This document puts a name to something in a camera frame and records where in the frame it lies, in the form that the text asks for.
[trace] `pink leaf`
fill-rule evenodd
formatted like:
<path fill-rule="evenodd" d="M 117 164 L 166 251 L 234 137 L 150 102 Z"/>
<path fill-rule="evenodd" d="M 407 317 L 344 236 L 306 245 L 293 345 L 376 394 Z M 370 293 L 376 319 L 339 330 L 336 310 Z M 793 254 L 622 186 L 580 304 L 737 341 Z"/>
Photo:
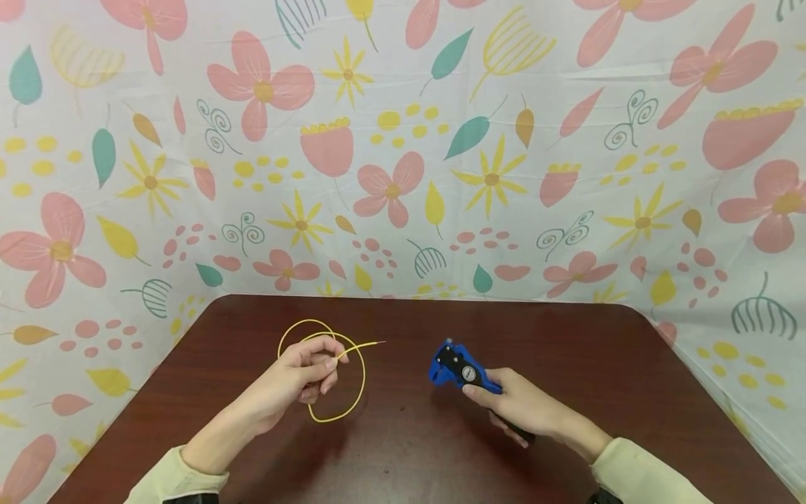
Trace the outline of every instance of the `pink leaf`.
<path fill-rule="evenodd" d="M 92 402 L 75 394 L 57 395 L 56 398 L 53 399 L 53 402 L 51 402 L 53 413 L 59 416 L 70 416 L 92 405 Z"/>
<path fill-rule="evenodd" d="M 574 108 L 571 109 L 571 112 L 568 112 L 568 115 L 566 115 L 565 119 L 563 120 L 563 125 L 559 129 L 560 136 L 563 138 L 571 136 L 576 133 L 576 130 L 582 127 L 584 122 L 588 119 L 588 116 L 591 114 L 593 107 L 596 105 L 596 101 L 599 100 L 599 96 L 604 90 L 605 88 L 601 88 L 600 90 L 596 91 L 594 94 L 579 102 Z"/>

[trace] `yellow flower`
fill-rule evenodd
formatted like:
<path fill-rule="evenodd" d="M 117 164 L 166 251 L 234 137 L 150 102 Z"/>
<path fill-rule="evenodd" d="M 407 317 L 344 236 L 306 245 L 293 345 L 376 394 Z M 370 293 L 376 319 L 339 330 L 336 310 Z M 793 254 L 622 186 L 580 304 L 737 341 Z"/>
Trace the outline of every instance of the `yellow flower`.
<path fill-rule="evenodd" d="M 305 207 L 302 205 L 302 199 L 300 198 L 300 193 L 298 190 L 294 190 L 294 204 L 295 209 L 297 211 L 294 214 L 291 209 L 283 203 L 283 208 L 285 209 L 286 215 L 288 215 L 289 220 L 267 220 L 266 222 L 277 226 L 282 227 L 283 229 L 296 229 L 297 232 L 294 233 L 294 237 L 291 239 L 291 246 L 297 244 L 300 238 L 305 242 L 305 246 L 308 248 L 308 252 L 313 253 L 313 249 L 310 247 L 310 240 L 308 240 L 308 236 L 313 238 L 314 240 L 318 241 L 319 244 L 324 244 L 325 242 L 322 241 L 322 238 L 316 234 L 316 231 L 320 233 L 328 233 L 333 234 L 333 230 L 329 227 L 324 227 L 321 224 L 314 224 L 310 221 L 314 220 L 316 214 L 319 213 L 319 210 L 322 209 L 322 204 L 317 203 L 314 205 L 314 208 L 310 209 L 310 212 L 305 216 Z"/>
<path fill-rule="evenodd" d="M 371 82 L 375 82 L 372 77 L 369 77 L 366 73 L 358 73 L 358 65 L 361 65 L 361 60 L 364 59 L 364 54 L 366 51 L 363 49 L 359 51 L 357 55 L 355 55 L 355 59 L 351 60 L 350 55 L 350 43 L 347 41 L 347 35 L 344 36 L 344 58 L 342 58 L 336 51 L 333 51 L 333 55 L 336 56 L 336 64 L 339 66 L 339 70 L 322 70 L 322 75 L 325 77 L 333 80 L 333 81 L 341 81 L 342 84 L 339 86 L 339 91 L 336 93 L 336 102 L 338 102 L 342 95 L 344 95 L 344 90 L 347 90 L 347 95 L 350 97 L 350 105 L 355 108 L 355 97 L 353 95 L 353 87 L 358 93 L 363 96 L 364 95 L 364 88 L 361 87 L 361 82 L 369 84 Z"/>
<path fill-rule="evenodd" d="M 157 178 L 160 175 L 162 168 L 165 166 L 166 157 L 164 152 L 154 160 L 154 168 L 152 168 L 148 166 L 148 163 L 143 157 L 143 154 L 137 148 L 137 145 L 131 140 L 129 143 L 131 144 L 131 153 L 135 155 L 135 161 L 137 161 L 139 170 L 135 169 L 134 166 L 129 165 L 126 162 L 123 164 L 126 165 L 129 173 L 135 176 L 138 184 L 133 185 L 129 189 L 118 194 L 118 196 L 120 198 L 138 198 L 148 192 L 148 213 L 151 214 L 152 219 L 154 219 L 155 202 L 160 205 L 160 208 L 162 208 L 162 211 L 165 212 L 168 217 L 172 217 L 171 211 L 168 209 L 168 205 L 165 204 L 165 200 L 162 198 L 162 194 L 179 201 L 179 195 L 168 187 L 170 185 L 185 188 L 189 186 L 178 178 Z"/>
<path fill-rule="evenodd" d="M 654 194 L 652 194 L 652 198 L 650 198 L 649 203 L 646 206 L 646 209 L 641 212 L 641 199 L 638 196 L 635 197 L 635 202 L 633 204 L 633 218 L 628 219 L 626 217 L 605 217 L 604 220 L 608 223 L 611 223 L 615 227 L 631 227 L 629 231 L 627 231 L 621 238 L 616 240 L 616 242 L 610 245 L 610 248 L 617 247 L 618 245 L 624 243 L 629 238 L 632 240 L 629 242 L 629 246 L 627 247 L 627 252 L 635 245 L 638 241 L 638 237 L 643 232 L 644 240 L 649 241 L 652 237 L 652 230 L 653 229 L 669 229 L 671 228 L 671 224 L 666 223 L 659 223 L 655 222 L 664 215 L 668 214 L 678 206 L 683 200 L 678 200 L 669 206 L 665 207 L 661 211 L 657 211 L 658 204 L 660 204 L 660 198 L 663 196 L 663 182 L 658 186 L 655 190 Z"/>
<path fill-rule="evenodd" d="M 507 206 L 509 203 L 507 201 L 506 193 L 504 189 L 508 189 L 513 191 L 514 193 L 519 194 L 526 194 L 526 187 L 522 185 L 518 185 L 511 181 L 504 180 L 504 175 L 511 172 L 513 169 L 517 168 L 524 159 L 526 159 L 526 154 L 521 154 L 520 156 L 516 157 L 515 159 L 511 160 L 509 163 L 501 167 L 501 164 L 504 162 L 504 147 L 505 147 L 505 136 L 501 135 L 501 139 L 498 140 L 498 147 L 496 148 L 496 155 L 492 158 L 492 169 L 490 169 L 490 165 L 487 162 L 487 156 L 484 154 L 483 150 L 479 150 L 481 153 L 481 175 L 475 175 L 474 173 L 464 173 L 464 172 L 457 172 L 456 170 L 451 170 L 456 178 L 464 182 L 465 184 L 469 185 L 481 185 L 482 188 L 479 189 L 479 192 L 473 196 L 473 199 L 467 204 L 465 211 L 470 210 L 482 196 L 485 196 L 484 201 L 484 213 L 487 215 L 487 218 L 490 218 L 490 208 L 492 207 L 492 192 L 493 190 L 498 197 L 498 200 L 504 205 Z"/>
<path fill-rule="evenodd" d="M 339 289 L 336 292 L 333 292 L 333 287 L 330 286 L 330 280 L 325 280 L 325 288 L 317 287 L 316 290 L 319 292 L 320 296 L 325 298 L 338 298 L 344 292 L 344 289 Z"/>

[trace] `beige sleeve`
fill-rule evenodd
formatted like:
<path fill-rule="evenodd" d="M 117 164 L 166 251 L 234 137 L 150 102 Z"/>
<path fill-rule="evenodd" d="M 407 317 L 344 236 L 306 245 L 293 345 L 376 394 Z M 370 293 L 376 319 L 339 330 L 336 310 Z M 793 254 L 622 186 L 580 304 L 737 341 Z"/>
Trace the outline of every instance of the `beige sleeve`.
<path fill-rule="evenodd" d="M 217 494 L 226 484 L 229 473 L 220 476 L 202 474 L 191 469 L 180 454 L 182 446 L 171 448 L 151 468 L 135 488 L 131 489 L 124 504 L 162 504 L 166 499 L 185 495 Z"/>
<path fill-rule="evenodd" d="M 680 473 L 628 439 L 614 439 L 591 466 L 624 504 L 712 504 Z"/>

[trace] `brown table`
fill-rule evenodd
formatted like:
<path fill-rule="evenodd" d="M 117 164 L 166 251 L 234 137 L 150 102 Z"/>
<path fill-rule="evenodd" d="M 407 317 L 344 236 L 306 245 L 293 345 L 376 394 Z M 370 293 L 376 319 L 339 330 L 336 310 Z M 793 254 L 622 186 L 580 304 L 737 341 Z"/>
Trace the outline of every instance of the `brown table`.
<path fill-rule="evenodd" d="M 435 389 L 444 338 L 489 368 L 509 366 L 685 474 L 714 502 L 795 502 L 651 325 L 621 306 L 229 296 L 214 302 L 81 462 L 54 504 L 122 502 L 275 359 L 285 329 L 321 319 L 364 349 L 367 388 L 348 417 L 316 424 L 303 406 L 231 466 L 222 502 L 581 504 L 584 462 L 539 439 L 517 447 L 453 385 Z M 310 333 L 301 327 L 293 339 Z M 354 400 L 357 359 L 315 407 Z"/>

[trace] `yellow leaf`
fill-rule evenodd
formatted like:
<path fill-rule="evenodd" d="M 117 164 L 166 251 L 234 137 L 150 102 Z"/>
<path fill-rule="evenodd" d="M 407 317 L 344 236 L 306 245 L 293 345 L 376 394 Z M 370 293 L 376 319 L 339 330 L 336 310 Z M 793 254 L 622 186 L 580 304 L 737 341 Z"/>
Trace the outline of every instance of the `yellow leaf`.
<path fill-rule="evenodd" d="M 87 369 L 87 375 L 104 394 L 119 398 L 129 391 L 131 381 L 120 369 Z"/>
<path fill-rule="evenodd" d="M 5 413 L 0 411 L 0 425 L 3 427 L 11 427 L 12 429 L 19 429 L 25 427 L 25 424 L 17 419 L 13 419 Z"/>
<path fill-rule="evenodd" d="M 39 326 L 20 326 L 14 329 L 14 341 L 22 345 L 35 345 L 57 333 Z"/>
<path fill-rule="evenodd" d="M 15 374 L 19 373 L 19 371 L 22 368 L 25 367 L 25 364 L 27 364 L 27 362 L 28 362 L 28 359 L 20 359 L 20 360 L 14 362 L 9 367 L 7 367 L 7 368 L 3 369 L 2 371 L 0 371 L 0 383 L 3 383 L 5 380 L 8 380 L 9 378 L 13 377 Z"/>
<path fill-rule="evenodd" d="M 445 218 L 445 200 L 439 193 L 434 181 L 428 184 L 428 193 L 426 194 L 426 220 L 429 223 L 438 226 L 442 224 Z"/>
<path fill-rule="evenodd" d="M 650 287 L 650 298 L 652 299 L 652 306 L 661 306 L 668 303 L 675 298 L 677 294 L 677 287 L 671 279 L 671 273 L 668 269 L 664 269 L 660 276 L 654 281 Z"/>
<path fill-rule="evenodd" d="M 336 226 L 339 226 L 339 229 L 347 231 L 351 235 L 355 234 L 355 228 L 344 215 L 336 215 Z"/>
<path fill-rule="evenodd" d="M 372 277 L 357 264 L 355 265 L 355 284 L 364 292 L 372 290 Z"/>
<path fill-rule="evenodd" d="M 134 117 L 131 118 L 131 121 L 135 124 L 137 132 L 142 135 L 144 139 L 162 147 L 162 142 L 160 142 L 160 136 L 156 134 L 154 123 L 152 123 L 148 117 L 142 114 L 135 114 Z"/>
<path fill-rule="evenodd" d="M 700 236 L 700 229 L 703 225 L 703 216 L 699 211 L 691 208 L 683 214 L 683 225 L 690 229 L 694 236 Z"/>

